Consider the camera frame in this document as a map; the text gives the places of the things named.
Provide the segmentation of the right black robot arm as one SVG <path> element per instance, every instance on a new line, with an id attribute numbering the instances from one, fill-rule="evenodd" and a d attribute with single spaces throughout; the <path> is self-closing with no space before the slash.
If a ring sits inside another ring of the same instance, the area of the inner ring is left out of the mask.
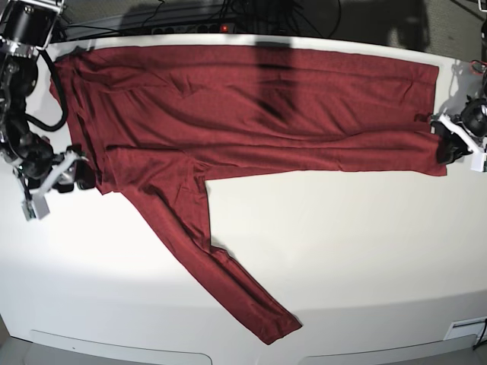
<path id="1" fill-rule="evenodd" d="M 80 146 L 57 154 L 49 140 L 31 131 L 57 132 L 67 123 L 68 104 L 53 60 L 46 51 L 64 10 L 62 1 L 9 1 L 1 13 L 1 157 L 14 169 L 28 201 L 55 189 L 92 189 L 94 171 Z M 27 98 L 38 80 L 42 59 L 59 98 L 60 120 L 47 125 L 27 113 Z"/>

